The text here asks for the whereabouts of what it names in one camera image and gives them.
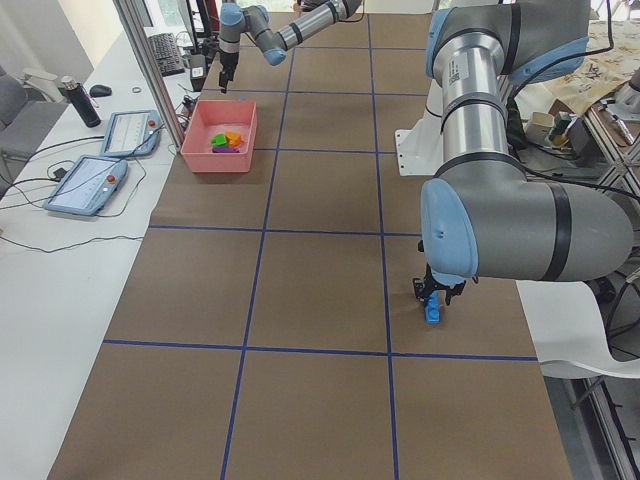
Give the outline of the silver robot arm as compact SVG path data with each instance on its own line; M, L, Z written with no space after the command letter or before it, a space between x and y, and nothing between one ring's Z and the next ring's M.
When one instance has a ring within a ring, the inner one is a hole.
M475 277L573 282L628 258L632 225L585 186L528 180L510 154L498 79L522 85L576 70L588 43L586 1L520 1L436 12L426 72L442 89L443 165L421 191L427 267L413 282L427 301Z
M241 7L235 1L223 1L220 9L219 51L222 70L220 91L227 93L239 62L241 35L247 34L262 52L267 63L276 66L286 52L302 44L327 27L345 21L356 13L361 1L324 1L280 30L272 30L269 14L261 5Z

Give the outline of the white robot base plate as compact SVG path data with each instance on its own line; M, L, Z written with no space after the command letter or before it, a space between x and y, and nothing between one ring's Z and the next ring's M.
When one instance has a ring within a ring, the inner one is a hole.
M432 82L421 119L410 130L395 132L401 176L433 176L442 166L442 90Z

